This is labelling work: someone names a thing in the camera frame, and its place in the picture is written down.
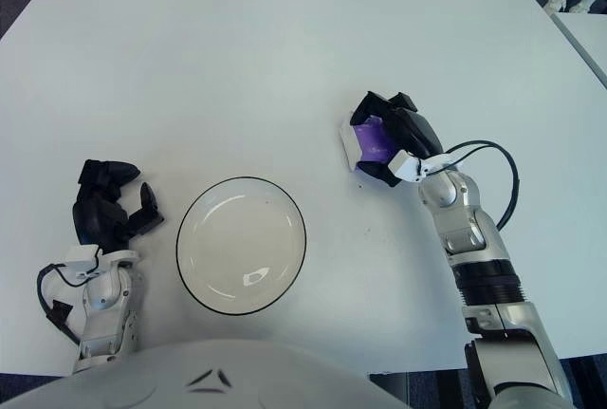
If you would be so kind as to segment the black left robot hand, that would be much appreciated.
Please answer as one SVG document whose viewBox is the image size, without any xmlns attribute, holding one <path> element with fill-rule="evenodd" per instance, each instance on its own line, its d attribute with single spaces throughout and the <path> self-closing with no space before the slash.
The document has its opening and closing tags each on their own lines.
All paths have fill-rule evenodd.
<svg viewBox="0 0 607 409">
<path fill-rule="evenodd" d="M 119 204 L 121 187 L 140 175 L 137 166 L 121 161 L 88 159 L 81 171 L 80 189 L 72 207 L 76 234 L 82 245 L 97 245 L 103 252 L 124 251 L 130 240 L 160 225 L 156 196 L 146 182 L 140 186 L 141 207 L 128 214 Z"/>
</svg>

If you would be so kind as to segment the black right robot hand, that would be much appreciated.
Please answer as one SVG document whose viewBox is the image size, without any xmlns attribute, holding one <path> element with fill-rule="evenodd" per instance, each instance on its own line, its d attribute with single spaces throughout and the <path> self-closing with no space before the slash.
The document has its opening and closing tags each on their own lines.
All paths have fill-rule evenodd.
<svg viewBox="0 0 607 409">
<path fill-rule="evenodd" d="M 351 170 L 395 187 L 426 176 L 423 161 L 443 153 L 439 138 L 402 92 L 386 99 L 369 91 L 340 130 Z"/>
</svg>

